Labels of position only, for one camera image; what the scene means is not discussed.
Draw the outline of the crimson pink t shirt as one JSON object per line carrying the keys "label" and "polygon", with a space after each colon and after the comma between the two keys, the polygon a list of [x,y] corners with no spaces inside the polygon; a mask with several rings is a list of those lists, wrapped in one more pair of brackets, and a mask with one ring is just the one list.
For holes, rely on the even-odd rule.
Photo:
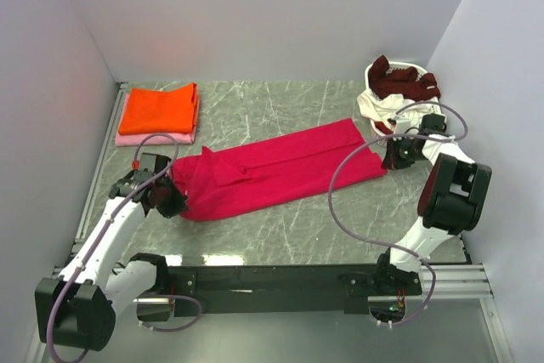
{"label": "crimson pink t shirt", "polygon": [[226,150],[203,147],[173,165],[173,181],[188,197],[180,215],[220,220],[381,178],[382,160],[368,148],[342,164],[364,143],[348,118]]}

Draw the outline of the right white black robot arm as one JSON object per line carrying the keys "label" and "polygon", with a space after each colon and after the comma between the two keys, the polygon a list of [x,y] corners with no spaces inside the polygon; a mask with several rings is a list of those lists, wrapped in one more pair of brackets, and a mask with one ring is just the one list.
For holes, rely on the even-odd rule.
{"label": "right white black robot arm", "polygon": [[416,221],[394,247],[377,260],[374,287],[391,294],[410,285],[428,258],[444,241],[479,222],[492,176],[491,167],[467,156],[457,143],[449,141],[445,116],[427,114],[417,132],[437,141],[394,138],[387,142],[382,168],[401,170],[427,160],[433,167],[416,206]]}

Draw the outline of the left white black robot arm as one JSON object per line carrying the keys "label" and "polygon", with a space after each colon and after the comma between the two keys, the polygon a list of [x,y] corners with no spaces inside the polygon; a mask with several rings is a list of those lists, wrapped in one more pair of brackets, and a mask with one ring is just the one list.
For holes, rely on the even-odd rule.
{"label": "left white black robot arm", "polygon": [[118,316],[142,294],[158,297],[171,287],[167,260],[139,252],[118,274],[112,271],[138,227],[150,213],[171,218],[183,212],[186,197],[170,177],[172,159],[144,153],[110,188],[105,209],[79,252],[55,278],[35,289],[42,342],[100,351],[110,341]]}

